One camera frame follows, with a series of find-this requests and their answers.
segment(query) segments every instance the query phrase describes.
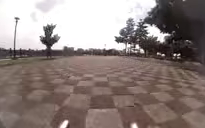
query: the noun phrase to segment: lamp post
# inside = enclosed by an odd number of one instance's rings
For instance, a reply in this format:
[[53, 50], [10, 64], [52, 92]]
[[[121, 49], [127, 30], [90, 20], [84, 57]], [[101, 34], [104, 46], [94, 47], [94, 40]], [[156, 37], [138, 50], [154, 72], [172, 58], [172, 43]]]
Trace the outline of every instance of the lamp post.
[[14, 45], [13, 45], [13, 59], [16, 59], [16, 28], [18, 20], [20, 20], [19, 17], [15, 17], [16, 25], [15, 25], [15, 32], [14, 32]]

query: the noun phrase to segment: checkered pavement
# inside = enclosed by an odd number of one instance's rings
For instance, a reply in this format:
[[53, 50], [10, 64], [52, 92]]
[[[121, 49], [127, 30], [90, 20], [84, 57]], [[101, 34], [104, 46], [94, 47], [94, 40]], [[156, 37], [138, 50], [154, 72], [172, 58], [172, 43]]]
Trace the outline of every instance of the checkered pavement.
[[205, 128], [205, 77], [122, 57], [72, 57], [0, 68], [8, 128]]

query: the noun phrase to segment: overcast sky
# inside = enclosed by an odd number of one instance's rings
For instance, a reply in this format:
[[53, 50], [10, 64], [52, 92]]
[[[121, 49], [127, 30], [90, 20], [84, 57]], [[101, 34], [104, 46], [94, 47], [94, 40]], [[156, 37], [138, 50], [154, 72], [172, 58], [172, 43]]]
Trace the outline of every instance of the overcast sky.
[[[0, 0], [0, 47], [13, 46], [14, 17], [20, 17], [17, 47], [43, 49], [39, 41], [43, 25], [57, 24], [61, 39], [53, 46], [75, 48], [124, 48], [114, 36], [129, 17], [139, 20], [155, 6], [154, 0]], [[163, 35], [149, 28], [151, 35]]]

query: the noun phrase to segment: ground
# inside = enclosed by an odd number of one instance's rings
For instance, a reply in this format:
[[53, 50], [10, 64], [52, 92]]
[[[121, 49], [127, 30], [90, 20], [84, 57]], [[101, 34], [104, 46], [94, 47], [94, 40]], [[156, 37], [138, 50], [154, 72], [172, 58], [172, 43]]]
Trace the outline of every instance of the ground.
[[6, 128], [57, 128], [65, 119], [70, 128], [205, 128], [205, 76], [127, 57], [0, 68]]

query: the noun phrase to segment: green tree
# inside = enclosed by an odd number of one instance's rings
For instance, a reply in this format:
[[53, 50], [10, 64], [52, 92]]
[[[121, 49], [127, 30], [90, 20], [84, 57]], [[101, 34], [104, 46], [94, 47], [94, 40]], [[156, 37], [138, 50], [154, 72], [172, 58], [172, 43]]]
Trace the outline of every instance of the green tree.
[[205, 62], [205, 0], [156, 0], [146, 23], [156, 25], [173, 40], [190, 40]]
[[145, 40], [147, 39], [148, 35], [148, 31], [146, 28], [147, 26], [144, 22], [138, 22], [138, 24], [136, 25], [136, 29], [134, 31], [134, 36], [132, 37], [133, 42], [135, 44], [138, 44], [141, 48], [145, 47]]
[[51, 58], [51, 47], [60, 39], [58, 34], [52, 35], [56, 25], [48, 24], [43, 27], [44, 36], [40, 36], [40, 41], [46, 46], [46, 56]]
[[156, 47], [158, 45], [157, 37], [148, 36], [140, 42], [140, 47], [144, 50], [145, 57], [150, 54], [156, 54]]
[[124, 43], [125, 44], [125, 54], [127, 53], [127, 45], [132, 44], [131, 37], [134, 34], [134, 27], [135, 27], [135, 22], [133, 18], [129, 18], [126, 21], [126, 27], [122, 28], [119, 31], [120, 36], [115, 36], [115, 41], [118, 43]]

